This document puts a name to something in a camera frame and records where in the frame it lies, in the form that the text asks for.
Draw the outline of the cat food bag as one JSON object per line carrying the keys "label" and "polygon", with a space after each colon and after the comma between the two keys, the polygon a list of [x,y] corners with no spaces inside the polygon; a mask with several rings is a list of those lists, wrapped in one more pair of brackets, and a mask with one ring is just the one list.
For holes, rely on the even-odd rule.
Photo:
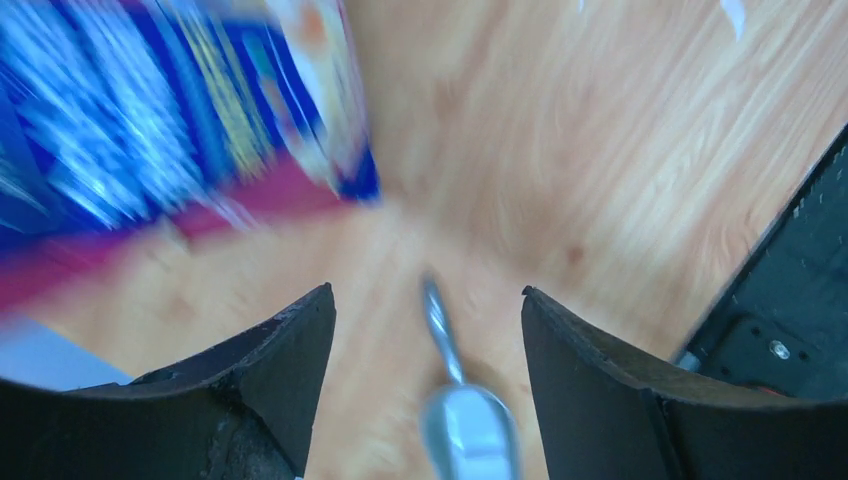
{"label": "cat food bag", "polygon": [[5,1],[1,307],[168,222],[187,237],[380,194],[340,1]]}

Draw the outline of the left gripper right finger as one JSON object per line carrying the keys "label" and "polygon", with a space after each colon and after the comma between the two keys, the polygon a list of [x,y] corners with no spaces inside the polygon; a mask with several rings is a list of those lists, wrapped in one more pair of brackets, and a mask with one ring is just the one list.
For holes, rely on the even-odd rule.
{"label": "left gripper right finger", "polygon": [[526,287],[528,373],[553,479],[843,479],[847,405],[661,360]]}

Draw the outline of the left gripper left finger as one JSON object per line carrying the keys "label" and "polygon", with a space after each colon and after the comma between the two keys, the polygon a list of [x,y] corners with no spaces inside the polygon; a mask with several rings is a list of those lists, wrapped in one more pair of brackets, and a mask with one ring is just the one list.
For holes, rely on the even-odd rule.
{"label": "left gripper left finger", "polygon": [[334,338],[322,284],[268,320],[133,382],[1,384],[5,479],[298,479]]}

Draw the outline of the metal food scoop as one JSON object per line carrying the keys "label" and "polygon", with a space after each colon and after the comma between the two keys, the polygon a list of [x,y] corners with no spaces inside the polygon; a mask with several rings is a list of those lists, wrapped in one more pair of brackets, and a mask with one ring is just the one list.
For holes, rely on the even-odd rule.
{"label": "metal food scoop", "polygon": [[422,278],[427,325],[448,384],[422,409],[420,431],[436,476],[446,480],[520,479],[519,439],[510,409],[489,389],[467,380],[450,317],[435,278]]}

